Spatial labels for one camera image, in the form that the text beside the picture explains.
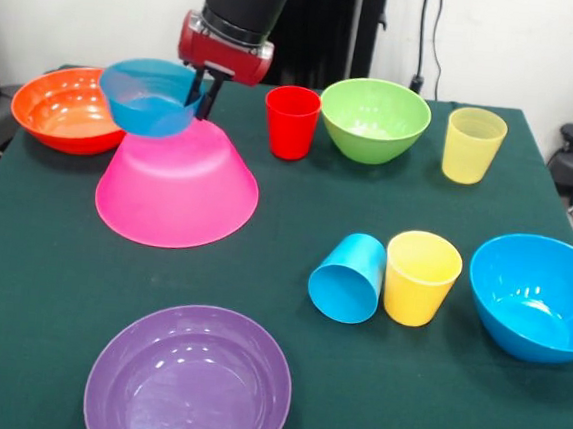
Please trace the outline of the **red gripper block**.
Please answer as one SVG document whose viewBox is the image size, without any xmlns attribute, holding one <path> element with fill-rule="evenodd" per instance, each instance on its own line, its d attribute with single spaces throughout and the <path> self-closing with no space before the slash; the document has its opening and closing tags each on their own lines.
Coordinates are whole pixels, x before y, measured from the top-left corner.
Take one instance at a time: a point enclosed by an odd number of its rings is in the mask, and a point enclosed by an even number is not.
<svg viewBox="0 0 573 429">
<path fill-rule="evenodd" d="M 227 74 L 236 83 L 255 86 L 266 76 L 273 62 L 275 46 L 265 41 L 261 46 L 248 47 L 220 37 L 204 22 L 201 13 L 190 10 L 185 15 L 178 43 L 179 58 L 195 67 L 193 82 L 185 106 L 200 102 L 205 69 Z M 197 119 L 207 120 L 215 104 L 223 78 L 215 78 L 197 109 Z"/>
</svg>

